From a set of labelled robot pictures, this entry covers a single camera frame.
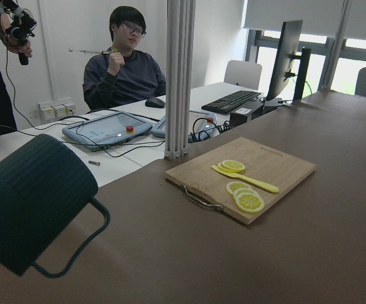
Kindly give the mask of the white office chair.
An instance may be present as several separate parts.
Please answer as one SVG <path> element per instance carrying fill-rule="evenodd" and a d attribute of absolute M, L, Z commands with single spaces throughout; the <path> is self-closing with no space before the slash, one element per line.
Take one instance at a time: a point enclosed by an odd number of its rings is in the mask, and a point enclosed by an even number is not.
<path fill-rule="evenodd" d="M 225 70 L 224 82 L 257 90 L 261 74 L 262 66 L 258 63 L 230 60 Z"/>

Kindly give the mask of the seated person in blue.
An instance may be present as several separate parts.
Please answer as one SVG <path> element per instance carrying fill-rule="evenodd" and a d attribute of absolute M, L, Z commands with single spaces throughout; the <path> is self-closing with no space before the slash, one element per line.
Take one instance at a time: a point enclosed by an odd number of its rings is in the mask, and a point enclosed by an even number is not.
<path fill-rule="evenodd" d="M 136 49 L 146 34 L 143 15 L 119 6 L 109 20 L 112 45 L 84 68 L 84 101 L 90 110 L 114 108 L 166 94 L 166 79 L 156 60 Z"/>

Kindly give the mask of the yellow plastic knife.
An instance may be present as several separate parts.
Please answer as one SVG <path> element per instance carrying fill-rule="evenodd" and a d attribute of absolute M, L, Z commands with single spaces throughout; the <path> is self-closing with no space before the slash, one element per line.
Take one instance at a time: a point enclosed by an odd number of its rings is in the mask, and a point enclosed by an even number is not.
<path fill-rule="evenodd" d="M 214 169 L 216 172 L 226 175 L 228 177 L 232 177 L 232 178 L 236 178 L 236 179 L 241 179 L 243 181 L 249 182 L 250 184 L 253 184 L 255 186 L 258 186 L 266 191 L 269 191 L 271 193 L 278 193 L 279 192 L 279 188 L 277 186 L 271 185 L 269 183 L 260 181 L 260 180 L 256 180 L 256 179 L 252 179 L 251 177 L 247 177 L 245 175 L 236 173 L 236 172 L 228 172 L 228 171 L 224 171 L 222 170 L 220 167 L 216 166 L 216 165 L 212 165 L 211 166 L 212 169 Z"/>

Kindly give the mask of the blue teach pendant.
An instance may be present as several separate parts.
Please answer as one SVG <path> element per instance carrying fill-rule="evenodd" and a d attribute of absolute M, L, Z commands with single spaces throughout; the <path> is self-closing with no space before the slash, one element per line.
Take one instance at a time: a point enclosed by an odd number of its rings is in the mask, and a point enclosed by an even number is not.
<path fill-rule="evenodd" d="M 217 118 L 214 113 L 206 111 L 189 111 L 188 142 L 196 143 L 211 138 L 217 128 Z M 164 116 L 151 129 L 152 135 L 165 138 L 166 116 Z"/>
<path fill-rule="evenodd" d="M 91 151 L 100 151 L 146 135 L 152 127 L 142 118 L 118 111 L 65 127 L 62 133 Z"/>

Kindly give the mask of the black handheld controller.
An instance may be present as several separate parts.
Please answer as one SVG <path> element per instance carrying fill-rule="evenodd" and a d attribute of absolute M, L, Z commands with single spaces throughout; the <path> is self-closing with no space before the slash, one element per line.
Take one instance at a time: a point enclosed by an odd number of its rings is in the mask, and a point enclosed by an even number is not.
<path fill-rule="evenodd" d="M 4 14 L 12 16 L 12 21 L 6 29 L 1 25 L 1 16 Z M 20 46 L 24 46 L 28 37 L 35 36 L 32 31 L 36 25 L 37 22 L 28 9 L 23 9 L 14 1 L 0 1 L 0 33 L 3 37 L 9 36 L 18 41 Z"/>

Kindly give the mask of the white wall socket strip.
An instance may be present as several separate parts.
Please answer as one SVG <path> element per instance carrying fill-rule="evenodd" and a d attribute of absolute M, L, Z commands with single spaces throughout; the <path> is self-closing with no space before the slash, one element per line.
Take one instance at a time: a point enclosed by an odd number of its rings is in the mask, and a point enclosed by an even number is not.
<path fill-rule="evenodd" d="M 44 121 L 65 118 L 75 114 L 76 106 L 73 102 L 38 103 L 40 118 Z"/>

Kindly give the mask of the black computer mouse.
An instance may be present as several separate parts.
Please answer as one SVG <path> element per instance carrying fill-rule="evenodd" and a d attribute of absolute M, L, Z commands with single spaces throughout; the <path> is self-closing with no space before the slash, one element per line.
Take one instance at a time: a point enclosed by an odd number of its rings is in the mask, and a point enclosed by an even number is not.
<path fill-rule="evenodd" d="M 166 102 L 161 100 L 160 98 L 148 98 L 145 101 L 145 106 L 148 108 L 164 108 Z"/>

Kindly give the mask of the black keyboard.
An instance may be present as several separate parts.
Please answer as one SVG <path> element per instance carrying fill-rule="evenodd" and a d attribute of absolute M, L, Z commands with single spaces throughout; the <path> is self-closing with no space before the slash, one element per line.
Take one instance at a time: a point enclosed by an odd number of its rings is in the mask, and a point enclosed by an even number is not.
<path fill-rule="evenodd" d="M 201 109 L 214 113 L 227 114 L 248 101 L 258 101 L 261 95 L 261 92 L 255 91 L 236 91 L 208 104 L 204 104 Z"/>

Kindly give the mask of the dark teal mug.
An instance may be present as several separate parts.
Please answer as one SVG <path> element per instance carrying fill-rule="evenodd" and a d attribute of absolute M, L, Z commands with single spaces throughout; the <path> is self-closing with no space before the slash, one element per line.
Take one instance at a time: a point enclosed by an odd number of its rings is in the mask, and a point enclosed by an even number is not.
<path fill-rule="evenodd" d="M 81 251 L 110 223 L 96 198 L 98 184 L 84 162 L 56 138 L 40 134 L 0 161 L 0 263 L 18 276 L 34 267 L 64 276 Z M 76 250 L 64 269 L 50 273 L 36 260 L 90 203 L 104 224 Z"/>

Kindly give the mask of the aluminium frame post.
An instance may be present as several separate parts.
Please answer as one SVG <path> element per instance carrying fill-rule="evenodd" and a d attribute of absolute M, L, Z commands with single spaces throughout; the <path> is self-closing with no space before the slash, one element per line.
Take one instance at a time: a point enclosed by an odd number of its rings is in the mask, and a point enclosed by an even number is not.
<path fill-rule="evenodd" d="M 165 158 L 188 149 L 192 49 L 196 2 L 167 2 L 167 91 Z"/>

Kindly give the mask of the wooden cutting board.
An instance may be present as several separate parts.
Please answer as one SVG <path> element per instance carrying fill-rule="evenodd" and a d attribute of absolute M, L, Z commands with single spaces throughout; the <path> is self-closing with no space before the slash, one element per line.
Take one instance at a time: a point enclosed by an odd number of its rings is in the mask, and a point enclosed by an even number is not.
<path fill-rule="evenodd" d="M 212 169 L 213 165 L 223 160 L 241 162 L 245 166 L 243 175 L 275 185 L 279 188 L 279 192 L 271 193 L 253 186 L 264 200 L 265 207 L 257 213 L 240 211 L 234 198 L 225 188 L 233 178 Z M 168 180 L 198 197 L 200 205 L 209 205 L 210 208 L 222 211 L 248 225 L 306 179 L 315 168 L 316 165 L 309 161 L 239 137 L 177 165 L 167 170 L 165 174 Z"/>

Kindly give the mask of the black monitor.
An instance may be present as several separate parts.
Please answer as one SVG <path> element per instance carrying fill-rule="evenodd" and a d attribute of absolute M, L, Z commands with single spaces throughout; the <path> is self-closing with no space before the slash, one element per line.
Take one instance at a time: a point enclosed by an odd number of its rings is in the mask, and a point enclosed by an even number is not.
<path fill-rule="evenodd" d="M 300 100 L 303 97 L 312 50 L 304 47 L 300 55 L 296 54 L 302 25 L 302 20 L 286 21 L 282 24 L 270 85 L 263 105 L 263 114 L 283 105 L 283 101 L 279 100 L 278 95 L 293 77 L 297 79 L 291 101 Z"/>

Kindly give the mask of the black power adapter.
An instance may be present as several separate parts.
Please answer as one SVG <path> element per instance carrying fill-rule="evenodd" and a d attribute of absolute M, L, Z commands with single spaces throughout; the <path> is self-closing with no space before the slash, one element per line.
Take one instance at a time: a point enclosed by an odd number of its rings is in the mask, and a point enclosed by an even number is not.
<path fill-rule="evenodd" d="M 231 127 L 245 124 L 262 115 L 263 103 L 259 101 L 247 101 L 240 107 L 230 112 L 229 123 Z"/>

